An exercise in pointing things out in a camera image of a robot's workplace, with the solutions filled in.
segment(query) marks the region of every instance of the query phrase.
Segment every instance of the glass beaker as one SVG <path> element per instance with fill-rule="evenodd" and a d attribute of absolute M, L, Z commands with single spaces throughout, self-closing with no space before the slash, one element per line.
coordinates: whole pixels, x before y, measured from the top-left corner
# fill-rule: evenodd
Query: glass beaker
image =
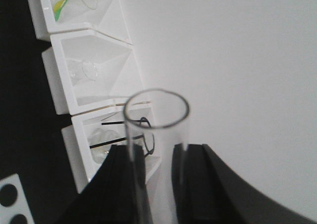
<path fill-rule="evenodd" d="M 138 106 L 148 104 L 147 117 L 140 117 Z M 187 149 L 190 107 L 185 98 L 163 89 L 150 89 L 128 99 L 123 109 L 129 162 L 131 163 L 137 224 L 177 224 L 176 205 L 172 188 L 172 156 L 175 145 Z M 155 185 L 145 184 L 147 159 L 160 156 Z M 178 162 L 183 167 L 184 152 Z M 177 179 L 181 195 L 182 169 Z"/>

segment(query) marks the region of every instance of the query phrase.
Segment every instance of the white organizer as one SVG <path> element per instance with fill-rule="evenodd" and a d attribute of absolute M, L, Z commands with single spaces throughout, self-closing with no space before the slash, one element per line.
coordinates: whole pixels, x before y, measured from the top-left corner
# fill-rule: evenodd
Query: white organizer
<path fill-rule="evenodd" d="M 71 169 L 79 193 L 94 177 L 101 166 L 101 164 L 93 160 L 89 146 L 94 144 L 90 144 L 90 137 L 97 129 L 103 129 L 105 132 L 110 129 L 115 130 L 120 137 L 125 137 L 124 124 L 101 125 L 102 122 L 123 121 L 122 110 L 123 106 L 112 106 L 76 115 L 72 117 L 73 125 L 62 130 Z M 149 104 L 139 104 L 135 112 L 139 113 L 140 117 L 151 117 L 152 115 Z M 160 163 L 160 150 L 159 147 L 156 147 L 153 155 L 146 157 L 146 182 L 150 180 L 159 168 Z"/>
<path fill-rule="evenodd" d="M 101 123 L 123 121 L 124 103 L 144 86 L 120 0 L 97 0 L 96 9 L 86 7 L 83 0 L 68 0 L 57 21 L 53 7 L 59 0 L 28 1 L 36 37 L 52 44 L 42 58 L 56 113 L 73 115 L 73 125 L 62 134 L 80 193 L 101 166 L 89 147 L 94 145 L 92 134 L 108 129 L 125 137 L 124 124 L 110 128 Z M 151 117 L 150 105 L 139 102 L 135 112 Z M 146 157 L 147 183 L 160 163 L 156 147 Z"/>
<path fill-rule="evenodd" d="M 82 0 L 68 0 L 55 20 L 53 7 L 59 0 L 28 0 L 36 37 L 50 40 L 50 34 L 93 29 L 127 43 L 131 39 L 122 13 L 120 0 L 97 0 L 95 10 Z"/>
<path fill-rule="evenodd" d="M 93 30 L 51 35 L 42 53 L 57 114 L 121 104 L 143 89 L 132 46 Z"/>

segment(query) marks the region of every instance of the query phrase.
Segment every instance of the yellow-green object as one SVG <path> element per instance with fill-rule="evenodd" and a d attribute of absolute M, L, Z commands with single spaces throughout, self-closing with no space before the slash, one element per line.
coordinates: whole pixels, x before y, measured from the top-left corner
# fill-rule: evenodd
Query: yellow-green object
<path fill-rule="evenodd" d="M 59 19 L 61 10 L 66 5 L 67 1 L 68 0 L 60 0 L 54 5 L 53 12 L 54 12 L 55 21 L 57 21 Z"/>

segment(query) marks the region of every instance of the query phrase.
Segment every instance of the black wire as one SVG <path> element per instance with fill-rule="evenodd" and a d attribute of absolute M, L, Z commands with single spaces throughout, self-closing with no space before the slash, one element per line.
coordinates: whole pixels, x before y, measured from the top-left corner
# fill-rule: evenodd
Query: black wire
<path fill-rule="evenodd" d="M 148 124 L 148 126 L 151 127 L 151 124 L 150 124 L 149 120 L 146 117 L 144 117 L 144 116 L 141 117 L 140 120 L 134 120 L 134 122 L 138 122 L 139 125 L 141 125 L 142 122 L 146 122 Z M 115 125 L 115 124 L 124 124 L 124 121 L 113 121 L 113 122 L 102 122 L 101 123 L 101 125 Z M 147 153 L 144 156 L 146 157 L 148 155 L 152 155 L 154 153 L 154 149 L 155 149 L 154 135 L 152 134 L 153 148 L 151 150 L 149 150 L 149 148 L 148 148 L 148 145 L 146 143 L 144 134 L 136 136 L 136 137 L 133 137 L 134 140 L 135 139 L 140 139 L 140 138 L 143 138 L 144 146 L 145 146 L 145 149 L 147 150 Z M 107 141 L 107 142 L 102 142 L 102 143 L 99 143 L 99 144 L 91 145 L 91 146 L 89 146 L 89 148 L 93 149 L 93 148 L 96 148 L 96 147 L 110 145 L 110 144 L 113 144 L 113 143 L 116 143 L 116 142 L 125 141 L 125 140 L 127 140 L 127 138 L 126 137 L 122 137 L 122 138 L 118 138 L 118 139 L 115 139 L 115 140 L 111 140 L 111 141 Z"/>

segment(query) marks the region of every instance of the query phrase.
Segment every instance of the white wall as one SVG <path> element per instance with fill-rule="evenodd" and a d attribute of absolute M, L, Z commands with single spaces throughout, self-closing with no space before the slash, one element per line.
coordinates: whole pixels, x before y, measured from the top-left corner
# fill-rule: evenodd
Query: white wall
<path fill-rule="evenodd" d="M 317 0 L 121 0 L 146 87 L 183 94 L 190 142 L 317 221 Z"/>

